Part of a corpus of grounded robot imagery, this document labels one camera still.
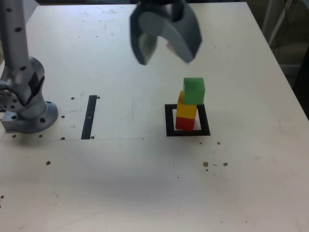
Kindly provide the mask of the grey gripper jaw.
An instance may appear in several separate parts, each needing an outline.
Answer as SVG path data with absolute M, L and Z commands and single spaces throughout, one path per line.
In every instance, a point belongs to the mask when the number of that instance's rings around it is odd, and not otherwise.
M 184 0 L 161 5 L 144 4 L 139 26 L 154 39 L 166 39 L 176 55 L 186 63 L 195 58 L 202 42 L 197 17 Z
M 157 38 L 140 29 L 139 18 L 143 13 L 141 4 L 138 4 L 130 16 L 130 41 L 132 51 L 141 65 L 147 65 L 156 49 Z

